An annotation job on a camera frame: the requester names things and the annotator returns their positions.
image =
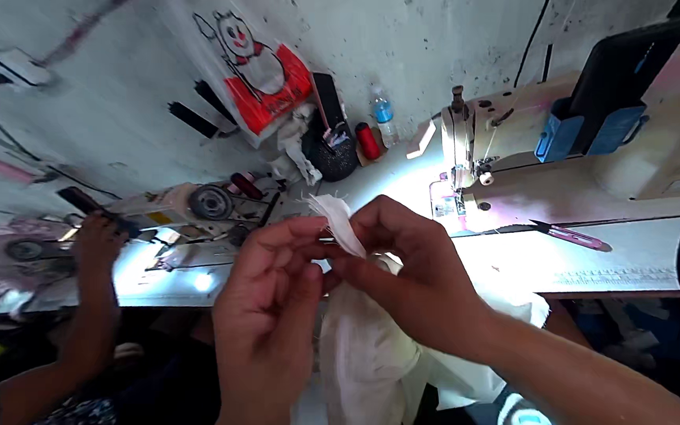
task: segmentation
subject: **water bottle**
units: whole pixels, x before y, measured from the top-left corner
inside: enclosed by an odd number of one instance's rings
[[[382,142],[386,148],[392,148],[400,139],[397,137],[395,124],[392,122],[392,104],[384,94],[382,87],[375,86],[372,89],[374,117],[377,120],[379,132],[383,134]]]

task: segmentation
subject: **blue phone holder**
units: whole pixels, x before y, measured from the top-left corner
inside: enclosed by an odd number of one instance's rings
[[[534,156],[542,163],[565,159],[584,123],[583,116],[566,117],[571,98],[558,99],[552,105],[550,118],[534,149]],[[645,109],[647,105],[639,101],[632,107],[621,108],[608,115],[585,155],[607,155],[633,140],[650,119],[643,115]]]

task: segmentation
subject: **wall switch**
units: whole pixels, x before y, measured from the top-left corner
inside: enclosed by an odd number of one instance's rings
[[[47,85],[53,78],[46,68],[18,48],[0,52],[0,74],[24,87]]]

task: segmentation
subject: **hand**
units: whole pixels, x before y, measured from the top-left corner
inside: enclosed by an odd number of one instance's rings
[[[403,260],[398,276],[364,259],[340,256],[333,271],[387,310],[411,338],[439,351],[485,362],[497,313],[476,293],[439,223],[379,196],[351,218],[367,252]]]
[[[252,233],[213,311],[222,393],[218,423],[288,423],[311,374],[323,294],[324,217],[291,218]]]
[[[117,234],[117,224],[98,212],[83,220],[75,242],[78,269],[83,272],[111,272],[114,260],[128,240],[127,232]]]

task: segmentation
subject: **pink scissors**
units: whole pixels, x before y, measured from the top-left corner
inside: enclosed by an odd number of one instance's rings
[[[548,236],[567,240],[572,244],[585,246],[591,249],[600,249],[604,245],[604,242],[596,237],[584,235],[576,231],[568,230],[564,227],[557,227],[556,225],[538,222],[537,220],[529,221],[534,223],[534,225],[529,225],[529,227],[532,227],[534,230],[540,231]]]

